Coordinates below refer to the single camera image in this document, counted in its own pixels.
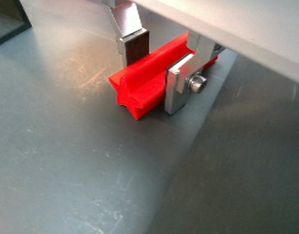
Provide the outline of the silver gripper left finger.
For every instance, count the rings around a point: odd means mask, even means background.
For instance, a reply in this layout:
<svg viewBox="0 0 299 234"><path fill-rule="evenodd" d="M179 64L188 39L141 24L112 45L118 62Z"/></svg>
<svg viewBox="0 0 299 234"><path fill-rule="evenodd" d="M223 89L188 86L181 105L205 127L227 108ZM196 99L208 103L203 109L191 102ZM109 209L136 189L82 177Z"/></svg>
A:
<svg viewBox="0 0 299 234"><path fill-rule="evenodd" d="M141 26L136 4L130 0L101 0L116 33L122 66L149 54L149 31Z"/></svg>

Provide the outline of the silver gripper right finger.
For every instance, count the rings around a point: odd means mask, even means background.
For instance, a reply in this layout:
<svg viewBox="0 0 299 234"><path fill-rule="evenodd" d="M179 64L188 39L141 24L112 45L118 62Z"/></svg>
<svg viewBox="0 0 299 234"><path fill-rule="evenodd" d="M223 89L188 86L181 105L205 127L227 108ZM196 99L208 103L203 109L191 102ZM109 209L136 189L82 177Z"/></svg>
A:
<svg viewBox="0 0 299 234"><path fill-rule="evenodd" d="M164 111L173 114L185 104L192 92L200 93L207 85L201 71L217 59L224 47L191 31L185 42L191 50L169 67L165 75Z"/></svg>

